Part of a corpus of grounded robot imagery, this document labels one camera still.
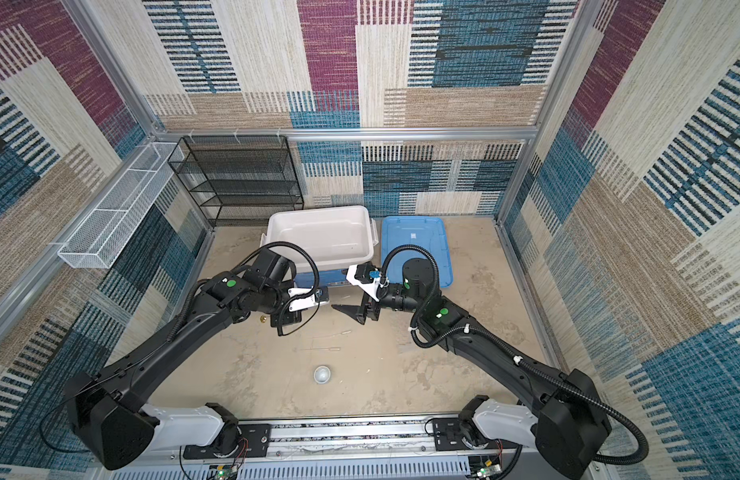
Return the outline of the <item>small white porcelain dish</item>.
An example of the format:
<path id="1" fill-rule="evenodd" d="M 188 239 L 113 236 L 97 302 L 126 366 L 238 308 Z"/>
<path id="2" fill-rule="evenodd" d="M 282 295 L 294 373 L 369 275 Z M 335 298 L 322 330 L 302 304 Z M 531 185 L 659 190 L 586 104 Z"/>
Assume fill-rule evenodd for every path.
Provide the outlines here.
<path id="1" fill-rule="evenodd" d="M 332 376 L 331 369 L 326 365 L 318 366 L 313 372 L 313 379 L 319 385 L 327 384 Z"/>

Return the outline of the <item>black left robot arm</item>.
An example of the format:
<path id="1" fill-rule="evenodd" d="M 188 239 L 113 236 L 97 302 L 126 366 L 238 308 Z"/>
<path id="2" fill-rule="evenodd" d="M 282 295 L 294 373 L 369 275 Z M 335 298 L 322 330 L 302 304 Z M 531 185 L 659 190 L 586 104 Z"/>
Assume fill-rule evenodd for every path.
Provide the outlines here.
<path id="1" fill-rule="evenodd" d="M 162 329 L 96 375 L 80 372 L 63 389 L 61 408 L 85 452 L 108 470 L 121 469 L 148 451 L 192 447 L 233 458 L 242 448 L 237 418 L 217 403 L 165 409 L 149 404 L 154 391 L 216 334 L 251 313 L 278 321 L 290 315 L 296 267 L 279 254 L 298 245 L 275 241 L 231 270 L 197 282 L 179 313 Z"/>

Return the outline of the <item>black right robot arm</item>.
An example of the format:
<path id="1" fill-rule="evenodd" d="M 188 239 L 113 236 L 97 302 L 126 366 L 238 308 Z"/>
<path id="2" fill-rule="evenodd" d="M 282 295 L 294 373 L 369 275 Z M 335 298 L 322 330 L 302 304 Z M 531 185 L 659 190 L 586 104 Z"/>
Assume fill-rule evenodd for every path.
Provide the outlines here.
<path id="1" fill-rule="evenodd" d="M 593 462 L 626 466 L 647 458 L 645 434 L 601 400 L 588 375 L 526 355 L 446 297 L 436 260 L 424 248 L 399 246 L 381 266 L 365 262 L 344 273 L 363 298 L 339 311 L 358 323 L 378 319 L 382 309 L 409 312 L 408 332 L 417 347 L 440 347 L 470 361 L 517 398 L 517 404 L 503 405 L 475 396 L 459 415 L 465 442 L 479 447 L 507 440 L 533 448 L 568 479 L 581 478 Z"/>

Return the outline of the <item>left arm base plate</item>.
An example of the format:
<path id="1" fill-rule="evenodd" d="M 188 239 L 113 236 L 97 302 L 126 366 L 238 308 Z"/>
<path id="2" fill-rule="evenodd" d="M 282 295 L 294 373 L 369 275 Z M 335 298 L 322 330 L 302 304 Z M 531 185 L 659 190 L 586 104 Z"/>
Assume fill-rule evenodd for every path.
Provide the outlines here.
<path id="1" fill-rule="evenodd" d="M 218 460 L 231 462 L 245 458 L 263 458 L 268 453 L 271 424 L 237 424 L 224 427 L 219 437 L 207 446 L 189 445 L 183 460 Z"/>

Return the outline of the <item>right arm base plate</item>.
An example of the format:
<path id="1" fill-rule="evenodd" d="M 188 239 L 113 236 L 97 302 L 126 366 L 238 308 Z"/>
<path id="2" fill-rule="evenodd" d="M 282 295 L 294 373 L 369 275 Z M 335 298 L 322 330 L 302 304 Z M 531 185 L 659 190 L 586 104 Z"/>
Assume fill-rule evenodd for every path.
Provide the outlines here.
<path id="1" fill-rule="evenodd" d="M 456 417 L 433 417 L 424 424 L 424 431 L 434 439 L 436 451 L 515 449 L 507 440 L 488 440 L 471 423 Z"/>

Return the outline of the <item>white plastic storage bin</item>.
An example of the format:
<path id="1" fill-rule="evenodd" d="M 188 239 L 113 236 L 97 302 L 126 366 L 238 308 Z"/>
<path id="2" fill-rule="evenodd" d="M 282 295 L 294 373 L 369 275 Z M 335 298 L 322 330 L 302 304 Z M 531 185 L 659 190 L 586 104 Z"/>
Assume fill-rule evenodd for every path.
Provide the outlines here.
<path id="1" fill-rule="evenodd" d="M 373 259 L 378 227 L 363 206 L 343 206 L 272 215 L 261 245 L 286 241 L 301 247 L 319 270 L 322 286 L 346 285 L 345 271 Z"/>

